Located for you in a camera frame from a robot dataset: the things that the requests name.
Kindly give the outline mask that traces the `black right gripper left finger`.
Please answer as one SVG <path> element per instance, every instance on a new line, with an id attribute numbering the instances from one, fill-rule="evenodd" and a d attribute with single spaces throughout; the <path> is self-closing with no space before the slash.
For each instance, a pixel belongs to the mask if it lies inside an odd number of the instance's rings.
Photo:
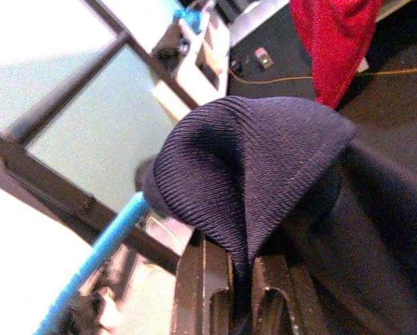
<path id="1" fill-rule="evenodd" d="M 209 240 L 190 241 L 176 271 L 170 334 L 228 334 L 231 309 L 229 256 Z"/>

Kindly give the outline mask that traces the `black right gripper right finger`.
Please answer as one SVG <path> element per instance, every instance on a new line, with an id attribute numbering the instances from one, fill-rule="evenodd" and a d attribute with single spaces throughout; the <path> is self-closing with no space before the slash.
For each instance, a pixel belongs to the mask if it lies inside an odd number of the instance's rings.
<path id="1" fill-rule="evenodd" d="M 300 334 L 298 308 L 285 260 L 255 260 L 252 275 L 254 334 Z"/>

